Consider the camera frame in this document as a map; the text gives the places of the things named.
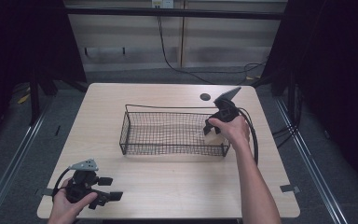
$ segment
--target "table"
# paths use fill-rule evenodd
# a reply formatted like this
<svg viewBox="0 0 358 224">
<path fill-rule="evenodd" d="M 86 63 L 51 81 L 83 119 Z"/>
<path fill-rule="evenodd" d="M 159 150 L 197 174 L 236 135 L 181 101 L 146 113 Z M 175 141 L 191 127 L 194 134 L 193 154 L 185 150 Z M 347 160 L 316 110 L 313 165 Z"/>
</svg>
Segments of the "table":
<svg viewBox="0 0 358 224">
<path fill-rule="evenodd" d="M 233 86 L 103 84 L 89 86 L 62 150 L 48 188 L 70 165 L 94 158 L 98 176 L 113 177 L 101 191 L 123 191 L 119 202 L 83 209 L 79 218 L 238 218 L 241 197 L 235 152 L 225 157 L 201 155 L 124 156 L 119 146 L 125 105 L 214 106 L 213 100 Z M 210 101 L 200 95 L 208 93 Z M 275 146 L 261 104 L 252 87 L 242 87 L 232 100 L 246 108 L 255 126 L 259 169 L 276 201 L 281 217 L 297 217 L 299 208 L 292 191 L 280 186 L 289 180 Z M 211 114 L 215 108 L 208 109 Z M 69 172 L 65 178 L 72 176 Z M 45 196 L 37 214 L 48 218 L 51 198 Z"/>
</svg>

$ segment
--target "black wire basket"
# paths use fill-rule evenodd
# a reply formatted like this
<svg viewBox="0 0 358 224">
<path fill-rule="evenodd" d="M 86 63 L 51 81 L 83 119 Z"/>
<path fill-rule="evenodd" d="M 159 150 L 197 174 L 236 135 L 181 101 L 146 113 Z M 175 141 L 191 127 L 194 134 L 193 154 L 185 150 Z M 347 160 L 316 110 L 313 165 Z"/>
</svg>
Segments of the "black wire basket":
<svg viewBox="0 0 358 224">
<path fill-rule="evenodd" d="M 130 112 L 129 107 L 147 108 L 147 112 Z M 161 112 L 161 109 L 196 107 L 156 107 L 126 105 L 120 147 L 123 155 L 199 154 L 207 156 L 227 155 L 229 142 L 207 144 L 203 134 L 205 120 L 211 114 Z"/>
</svg>

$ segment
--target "black curtain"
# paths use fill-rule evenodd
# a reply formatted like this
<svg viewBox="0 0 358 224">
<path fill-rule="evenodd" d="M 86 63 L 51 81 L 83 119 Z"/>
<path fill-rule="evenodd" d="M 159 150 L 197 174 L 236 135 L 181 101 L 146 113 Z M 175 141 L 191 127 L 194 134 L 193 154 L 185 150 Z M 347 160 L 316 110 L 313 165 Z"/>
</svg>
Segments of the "black curtain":
<svg viewBox="0 0 358 224">
<path fill-rule="evenodd" d="M 272 90 L 281 94 L 293 74 L 358 172 L 358 1 L 289 1 L 286 12 L 307 17 L 282 21 L 263 77 L 274 77 Z"/>
<path fill-rule="evenodd" d="M 44 78 L 86 81 L 68 16 L 44 13 L 41 7 L 64 5 L 61 0 L 0 0 L 0 118 L 13 87 L 28 82 L 33 70 Z"/>
</svg>

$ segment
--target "metal frame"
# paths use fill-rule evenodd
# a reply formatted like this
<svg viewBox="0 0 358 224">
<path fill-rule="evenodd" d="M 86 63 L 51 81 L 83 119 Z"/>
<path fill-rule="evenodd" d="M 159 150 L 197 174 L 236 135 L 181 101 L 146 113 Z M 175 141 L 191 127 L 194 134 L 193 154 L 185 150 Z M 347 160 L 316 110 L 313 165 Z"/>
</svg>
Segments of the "metal frame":
<svg viewBox="0 0 358 224">
<path fill-rule="evenodd" d="M 31 144 L 34 141 L 34 138 L 39 132 L 39 129 L 45 119 L 46 112 L 50 108 L 52 102 L 53 102 L 53 97 L 48 97 L 48 100 L 40 116 L 35 121 L 34 125 L 28 128 L 28 131 L 24 136 L 24 138 L 22 139 L 16 151 L 16 154 L 13 156 L 13 159 L 11 160 L 8 167 L 6 168 L 5 173 L 0 178 L 0 206 L 3 200 L 5 199 L 5 197 L 7 196 L 7 193 L 11 187 L 11 184 L 14 181 L 14 178 L 16 177 L 17 172 L 21 168 L 22 162 L 24 161 L 25 156 L 27 155 L 31 147 Z"/>
<path fill-rule="evenodd" d="M 303 17 L 302 15 L 286 15 L 282 12 L 250 12 L 146 7 L 33 7 L 32 10 L 36 10 L 38 13 L 64 13 L 77 15 L 161 16 L 273 21 L 280 21 L 284 17 L 289 16 Z"/>
<path fill-rule="evenodd" d="M 300 153 L 304 163 L 306 164 L 308 171 L 310 172 L 310 176 L 312 177 L 313 183 L 315 183 L 316 188 L 321 194 L 322 200 L 324 201 L 324 205 L 326 206 L 331 218 L 333 219 L 334 223 L 347 224 L 348 221 L 345 218 L 344 213 L 342 212 L 336 197 L 325 182 L 324 177 L 319 170 L 319 167 L 316 164 L 315 160 L 313 159 L 312 154 L 310 153 L 310 150 L 308 149 L 304 139 L 302 138 L 299 131 L 294 130 L 290 116 L 287 114 L 287 107 L 283 99 L 277 98 L 276 103 L 279 107 L 284 122 L 289 128 L 290 133 L 293 135 L 293 140 L 295 141 L 298 152 Z"/>
</svg>

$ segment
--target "electrical cord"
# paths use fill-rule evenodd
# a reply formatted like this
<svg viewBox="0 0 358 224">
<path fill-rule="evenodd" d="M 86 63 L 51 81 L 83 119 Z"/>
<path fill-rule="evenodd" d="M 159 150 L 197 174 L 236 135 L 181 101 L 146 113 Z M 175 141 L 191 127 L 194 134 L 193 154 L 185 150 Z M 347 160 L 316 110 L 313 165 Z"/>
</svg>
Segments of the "electrical cord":
<svg viewBox="0 0 358 224">
<path fill-rule="evenodd" d="M 284 69 L 286 67 L 285 64 L 287 63 L 288 57 L 289 57 L 289 55 L 286 54 L 282 58 L 282 61 L 278 64 L 278 66 L 276 66 L 276 69 L 270 71 L 268 76 L 261 77 L 256 82 L 252 83 L 250 86 L 252 86 L 253 88 L 256 89 L 259 86 L 269 84 L 272 81 L 274 81 L 276 78 L 279 78 L 280 74 L 284 71 Z"/>
<path fill-rule="evenodd" d="M 51 195 L 51 198 L 52 198 L 53 202 L 54 202 L 54 196 L 55 196 L 55 195 L 57 194 L 57 192 L 60 190 L 60 189 L 58 188 L 58 185 L 60 184 L 60 182 L 61 182 L 63 176 L 66 175 L 66 173 L 68 173 L 68 171 L 69 171 L 69 169 L 66 168 L 66 170 L 64 170 L 64 171 L 62 172 L 62 174 L 60 175 L 60 177 L 58 178 L 58 180 L 57 180 L 57 182 L 56 182 L 56 184 L 55 184 L 55 186 L 54 186 L 53 194 Z"/>
<path fill-rule="evenodd" d="M 164 60 L 165 60 L 165 63 L 175 72 L 179 72 L 179 73 L 184 73 L 184 74 L 188 74 L 188 75 L 191 75 L 192 77 L 195 77 L 203 82 L 206 82 L 208 84 L 211 84 L 211 85 L 217 85 L 215 83 L 212 83 L 211 81 L 208 81 L 202 77 L 199 77 L 197 76 L 196 74 L 206 74 L 206 73 L 215 73 L 215 74 L 240 74 L 240 73 L 245 73 L 245 78 L 243 80 L 241 80 L 239 83 L 235 84 L 236 86 L 240 85 L 241 83 L 243 83 L 244 81 L 246 81 L 246 78 L 247 78 L 247 72 L 249 71 L 252 71 L 254 69 L 256 69 L 257 67 L 261 66 L 261 65 L 266 65 L 267 61 L 265 62 L 262 62 L 262 63 L 247 63 L 244 67 L 243 67 L 243 71 L 237 71 L 237 72 L 216 72 L 216 71 L 203 71 L 203 72 L 187 72 L 187 71 L 184 71 L 184 70 L 179 70 L 179 69 L 176 69 L 176 68 L 173 68 L 170 63 L 168 62 L 167 60 L 167 56 L 166 56 L 166 53 L 165 53 L 165 46 L 164 46 L 164 38 L 163 38 L 163 35 L 162 35 L 162 23 L 161 23 L 161 17 L 158 16 L 158 30 L 159 30 L 159 37 L 160 37 L 160 41 L 161 41 L 161 47 L 162 47 L 162 54 L 164 56 Z M 250 68 L 250 69 L 246 69 L 246 67 L 248 66 L 251 66 L 251 65 L 255 65 L 254 67 Z"/>
<path fill-rule="evenodd" d="M 298 127 L 300 125 L 300 121 L 301 121 L 301 115 L 302 115 L 302 104 L 304 101 L 303 95 L 301 94 L 299 88 L 297 88 L 297 93 L 296 93 L 296 105 L 297 105 L 297 111 L 296 111 L 296 116 L 295 116 L 295 122 L 293 124 L 291 124 L 288 127 L 282 128 L 279 131 L 273 133 L 273 135 L 276 135 L 278 133 L 281 133 L 281 135 L 279 136 L 274 136 L 275 139 L 283 137 L 287 134 L 287 132 L 290 133 L 289 136 L 287 136 L 282 142 L 280 142 L 279 145 L 277 145 L 277 148 L 283 146 L 291 137 L 293 137 L 293 135 L 295 135 L 298 132 Z"/>
<path fill-rule="evenodd" d="M 19 91 L 26 91 L 28 88 L 30 88 L 29 84 L 21 83 L 14 88 L 14 90 L 11 94 L 14 95 Z"/>
<path fill-rule="evenodd" d="M 240 114 L 245 118 L 246 122 L 248 122 L 249 125 L 249 129 L 251 130 L 251 134 L 252 134 L 252 139 L 253 139 L 253 143 L 254 143 L 254 158 L 255 158 L 255 164 L 258 164 L 258 142 L 257 142 L 257 136 L 255 135 L 255 127 L 252 123 L 252 119 L 248 113 L 248 111 L 246 111 L 244 108 L 238 108 L 240 111 Z"/>
</svg>

